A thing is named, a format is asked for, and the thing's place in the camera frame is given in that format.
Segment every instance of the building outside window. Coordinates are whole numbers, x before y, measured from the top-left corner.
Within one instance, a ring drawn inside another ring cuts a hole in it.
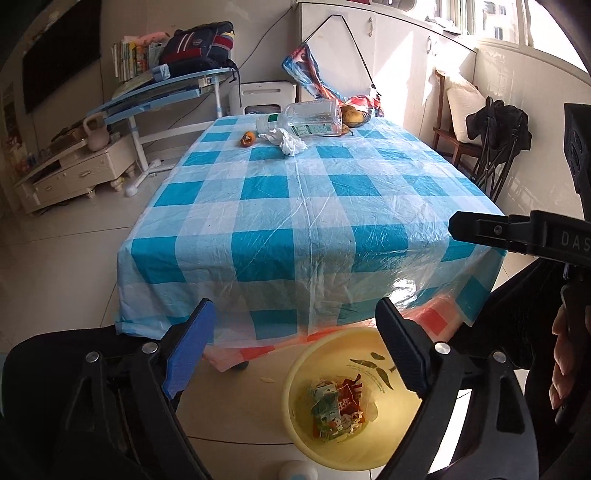
[[[474,31],[469,31],[470,34],[519,43],[517,2],[520,0],[505,0],[505,5],[483,0],[467,1],[471,3],[473,1],[474,7],[472,10]]]
[[[489,15],[496,15],[496,4],[493,2],[484,2],[483,11]]]

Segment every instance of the plastic table cover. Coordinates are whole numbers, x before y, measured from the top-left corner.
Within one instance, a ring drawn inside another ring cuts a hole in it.
[[[456,242],[458,210],[502,214],[401,127],[306,139],[286,157],[257,115],[218,119],[155,193],[118,254],[118,332],[159,339],[202,298],[219,370],[337,328],[371,324],[389,297],[435,340],[480,312],[504,251]]]

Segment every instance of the fingers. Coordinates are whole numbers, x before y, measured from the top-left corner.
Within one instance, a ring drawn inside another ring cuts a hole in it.
[[[556,410],[562,405],[562,399],[558,395],[554,384],[550,385],[550,404],[552,405],[552,410]]]
[[[556,339],[554,360],[556,360],[563,375],[569,375],[573,371],[575,364],[574,348],[566,333],[561,333]]]
[[[589,323],[591,325],[591,309],[589,310]],[[566,308],[562,304],[558,309],[558,313],[556,314],[556,318],[554,319],[554,323],[552,324],[552,333],[555,335],[559,335],[561,333],[566,333],[567,331],[567,323],[566,323]]]
[[[560,399],[564,400],[573,389],[574,375],[563,375],[558,365],[555,365],[554,372],[552,373],[552,384]]]

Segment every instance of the white cabinet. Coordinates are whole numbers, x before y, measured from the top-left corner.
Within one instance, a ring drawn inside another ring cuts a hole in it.
[[[418,136],[423,123],[432,32],[398,18],[378,16],[375,82],[386,117]]]
[[[432,34],[430,38],[432,44],[430,44],[431,52],[428,56],[423,125],[417,136],[426,144],[432,146],[433,126],[437,121],[437,110],[439,107],[439,79],[433,73],[434,69],[459,70],[466,80],[473,82],[476,52],[442,35]],[[443,102],[443,120],[441,125],[447,129],[451,123],[452,114],[446,96]],[[445,139],[441,140],[441,147],[443,150],[446,149]]]
[[[301,39],[305,40],[332,14],[342,15],[349,25],[369,71],[374,70],[376,18],[364,9],[325,4],[300,4]],[[308,42],[322,79],[339,93],[351,97],[367,95],[371,81],[342,18],[332,17]],[[302,100],[311,100],[308,95]]]
[[[433,70],[459,68],[472,81],[476,52],[399,14],[317,3],[300,8],[302,40],[331,14],[345,17],[382,96],[386,117],[431,145],[439,101]],[[369,93],[371,82],[341,18],[328,20],[309,46],[329,86],[345,96]],[[312,98],[304,91],[301,99]],[[443,125],[448,126],[449,104],[444,105]]]

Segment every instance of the screw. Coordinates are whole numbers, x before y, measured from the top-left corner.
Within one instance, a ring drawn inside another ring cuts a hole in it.
[[[492,354],[492,357],[500,364],[504,364],[507,361],[507,356],[503,352],[495,352]]]
[[[92,364],[99,359],[99,356],[99,352],[89,352],[86,354],[86,361]]]
[[[142,351],[143,353],[154,353],[156,350],[158,350],[158,344],[154,343],[154,342],[148,342],[142,345]]]
[[[450,346],[444,342],[439,342],[435,344],[435,351],[442,355],[447,355],[449,352],[452,351]]]

